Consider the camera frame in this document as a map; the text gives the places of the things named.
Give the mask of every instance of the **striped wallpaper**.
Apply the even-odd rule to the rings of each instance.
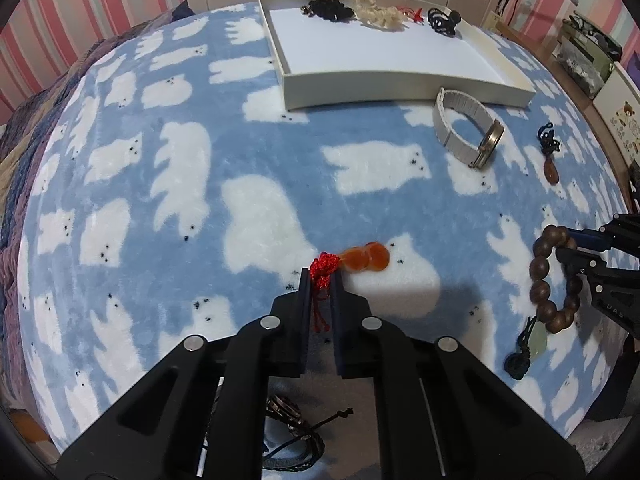
[[[514,2],[504,13],[507,20]],[[562,19],[574,9],[569,0],[520,0],[511,27],[538,43],[551,44],[558,36]],[[577,9],[622,46],[623,66],[633,52],[640,52],[640,30],[622,0],[579,0]]]
[[[21,0],[0,32],[0,124],[49,87],[95,41],[183,0]]]

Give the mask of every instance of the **white box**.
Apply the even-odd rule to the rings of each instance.
[[[464,20],[456,38],[428,23],[393,32],[358,20],[329,22],[300,12],[310,0],[258,0],[287,110],[358,101],[435,99],[441,87],[484,103],[526,107],[536,90],[495,41]],[[351,0],[340,0],[349,6]],[[421,0],[380,6],[449,9]]]
[[[640,164],[640,91],[620,63],[593,100],[629,166]]]

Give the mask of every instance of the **wooden bead bracelet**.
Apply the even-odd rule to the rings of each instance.
[[[566,297],[562,310],[558,310],[556,304],[549,300],[551,287],[544,280],[549,273],[549,262],[554,247],[568,247],[577,249],[577,244],[569,236],[569,231],[564,226],[548,225],[542,231],[542,236],[533,244],[534,258],[529,265],[529,275],[534,280],[529,291],[530,300],[536,305],[538,320],[543,322],[546,329],[552,334],[557,334],[565,328],[569,328],[574,322],[575,313],[580,308],[578,294],[582,290],[582,280],[579,276],[568,276],[566,279]]]

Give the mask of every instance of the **purple object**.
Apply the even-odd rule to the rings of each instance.
[[[626,64],[626,73],[631,80],[640,88],[640,54],[634,52]]]

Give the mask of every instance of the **watch face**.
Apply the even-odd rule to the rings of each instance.
[[[476,158],[475,163],[473,163],[473,168],[480,170],[486,164],[503,133],[504,126],[500,124],[498,119],[494,120],[494,124],[492,124],[487,133],[484,134],[484,139],[482,139],[480,146],[478,146],[478,158]]]

